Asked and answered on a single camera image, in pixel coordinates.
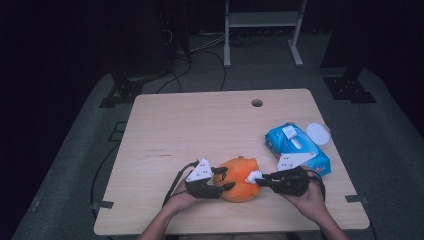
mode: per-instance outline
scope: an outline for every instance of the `dark background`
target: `dark background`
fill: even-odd
[[[234,9],[246,6],[245,1],[231,2]],[[293,7],[279,0],[246,2],[253,11]],[[105,59],[122,57],[117,49],[125,49],[140,37],[127,32],[119,36],[122,42],[118,45],[111,43],[104,31],[111,29],[111,23],[104,21],[108,15],[102,13],[110,11],[110,16],[117,17],[114,5],[94,3],[98,9],[90,1],[0,3],[0,239],[13,234],[86,98],[110,72],[110,61]],[[157,3],[163,14],[161,4],[166,1]],[[186,0],[185,6],[187,18],[182,22],[187,23],[189,33],[223,31],[223,1]],[[424,21],[419,9],[419,1],[309,1],[302,31],[323,34],[333,29],[323,67],[362,61],[384,80],[423,134]]]

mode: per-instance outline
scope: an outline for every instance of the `orange pumpkin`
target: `orange pumpkin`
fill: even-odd
[[[256,197],[260,192],[257,184],[246,183],[245,179],[250,172],[258,170],[255,158],[245,159],[238,157],[223,163],[220,167],[227,167],[224,174],[215,175],[213,182],[216,186],[234,182],[231,190],[224,191],[221,197],[230,202],[245,202]]]

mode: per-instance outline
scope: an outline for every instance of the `wire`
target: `wire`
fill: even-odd
[[[240,12],[245,12],[246,10],[245,10],[245,8],[246,8],[246,6],[247,6],[247,2],[248,2],[248,0],[245,0],[244,2],[243,2],[243,5],[242,5],[242,7],[241,7],[241,9],[240,9]],[[252,6],[253,6],[253,3],[254,3],[254,0],[251,0],[250,1],[250,4],[249,4],[249,6],[248,6],[248,10],[246,11],[246,12],[249,12],[251,9],[252,9]],[[231,35],[233,35],[236,31],[237,31],[237,29],[238,28],[234,28],[231,32],[230,32],[230,37],[231,37]],[[206,49],[206,48],[210,48],[210,47],[212,47],[212,46],[214,46],[214,45],[216,45],[216,44],[218,44],[218,43],[220,43],[220,42],[223,42],[224,40],[225,40],[225,34],[224,33],[209,33],[209,34],[203,34],[203,35],[213,35],[213,34],[220,34],[220,36],[217,38],[217,39],[215,39],[215,40],[213,40],[213,41],[211,41],[211,42],[209,42],[209,43],[206,43],[206,44],[204,44],[204,45],[202,45],[202,46],[200,46],[200,47],[197,47],[197,48],[194,48],[194,49],[192,49],[192,50],[190,50],[191,52],[195,52],[195,51],[199,51],[199,50],[203,50],[203,49]]]
[[[257,36],[258,40],[255,40],[253,37],[240,37],[240,36],[235,36],[233,38],[231,38],[231,46],[233,47],[238,47],[238,48],[247,48],[247,47],[251,47],[253,45],[257,45],[262,43],[262,34],[260,34],[259,36]]]
[[[223,77],[223,79],[222,79],[222,83],[221,83],[221,87],[219,88],[219,91],[222,91],[223,90],[223,88],[224,88],[224,84],[225,84],[225,80],[226,80],[226,77],[227,77],[227,69],[225,68],[225,65],[224,65],[224,61],[217,55],[217,54],[215,54],[215,53],[213,53],[213,52],[209,52],[209,51],[196,51],[196,52],[194,52],[193,54],[198,54],[198,53],[207,53],[207,54],[212,54],[212,55],[214,55],[215,57],[217,57],[218,58],[218,60],[221,62],[221,65],[222,65],[222,68],[224,69],[224,77]]]
[[[179,193],[174,193],[174,194],[172,194],[172,195],[171,195],[171,197],[173,197],[173,196],[175,196],[175,195],[178,195],[178,194],[185,193],[185,192],[187,192],[187,189],[186,189],[186,190],[184,190],[184,191],[182,191],[182,192],[179,192]]]
[[[172,32],[171,31],[169,31],[169,30],[162,30],[162,32],[167,32],[167,33],[169,33],[169,41],[167,42],[167,43],[163,43],[165,46],[168,46],[168,44],[170,44],[171,42],[172,42]]]
[[[109,158],[109,156],[113,153],[113,151],[118,148],[118,146],[120,144],[121,144],[121,142],[119,142],[118,144],[116,144],[115,147],[113,147],[108,152],[108,154],[103,158],[102,162],[100,163],[99,167],[97,168],[96,174],[94,174],[94,179],[93,179],[93,182],[91,183],[91,192],[90,192],[90,201],[91,201],[91,205],[92,206],[94,204],[94,185],[95,185],[95,183],[97,181],[97,177],[99,175],[100,169],[103,167],[103,164],[106,162],[106,160]],[[91,208],[91,212],[93,213],[94,219],[97,219],[96,211],[93,208]]]
[[[315,172],[314,170],[311,169],[305,169],[306,172],[311,172],[315,177],[317,177],[320,181],[322,181],[322,177],[321,175],[319,175],[319,173]]]
[[[378,240],[377,232],[375,231],[374,224],[372,224],[371,221],[370,221],[370,226],[371,226],[372,234],[374,235],[374,239]]]
[[[169,190],[168,190],[168,193],[167,193],[167,194],[166,194],[166,196],[165,196],[165,199],[163,200],[162,207],[163,207],[163,206],[165,206],[165,204],[168,202],[168,200],[169,200],[171,197],[173,197],[173,196],[175,196],[175,195],[176,195],[176,194],[173,194],[173,195],[171,195],[171,194],[172,194],[172,192],[174,191],[175,187],[177,186],[177,183],[180,181],[180,178],[181,178],[181,176],[183,175],[184,171],[185,171],[187,168],[189,168],[189,167],[196,167],[196,166],[197,166],[197,164],[199,164],[199,161],[189,163],[189,164],[187,164],[187,165],[186,165],[183,169],[181,169],[181,170],[178,172],[177,176],[176,176],[176,177],[175,177],[175,179],[174,179],[174,182],[172,183],[171,187],[170,187],[170,188],[169,188]]]
[[[173,72],[172,72],[172,75],[174,76],[174,78],[172,78],[171,80],[169,80],[168,82],[166,82],[165,84],[163,84],[157,91],[156,91],[156,94],[158,94],[164,87],[166,87],[166,85],[168,85],[168,84],[170,84],[171,82],[173,82],[173,81],[177,81],[177,83],[178,83],[178,87],[179,87],[179,91],[180,92],[182,92],[182,85],[181,85],[181,82],[180,82],[180,80],[179,80],[179,78],[180,77],[182,77],[182,76],[184,76],[184,75],[186,75],[189,71],[190,71],[190,69],[191,69],[191,63],[188,61],[188,60],[186,60],[186,59],[183,59],[183,58],[181,58],[180,60],[183,60],[183,61],[186,61],[189,65],[188,65],[188,68],[187,68],[187,70],[183,73],[183,74],[181,74],[180,76],[176,76]]]

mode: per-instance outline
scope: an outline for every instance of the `wet wipes package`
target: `wet wipes package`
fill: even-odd
[[[278,171],[305,165],[321,176],[331,172],[327,155],[294,123],[271,129],[265,135],[265,144],[279,160]]]

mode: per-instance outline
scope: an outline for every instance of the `table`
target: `table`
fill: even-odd
[[[230,12],[229,0],[225,1],[224,66],[231,66],[230,28],[234,27],[284,27],[294,26],[293,39],[288,40],[290,52],[297,67],[303,66],[297,50],[297,39],[302,26],[307,0],[302,0],[298,11],[283,12]]]
[[[286,122],[305,129],[325,124],[307,89],[140,95],[134,102],[94,231],[98,235],[139,234],[154,218],[176,174],[206,157],[211,166],[238,156],[256,158],[263,173],[278,160],[264,135]],[[333,172],[324,177],[327,206],[343,229],[365,229],[368,217],[356,195],[334,142],[322,146]],[[178,214],[168,234],[281,232],[317,230],[269,188],[245,203],[202,202]]]

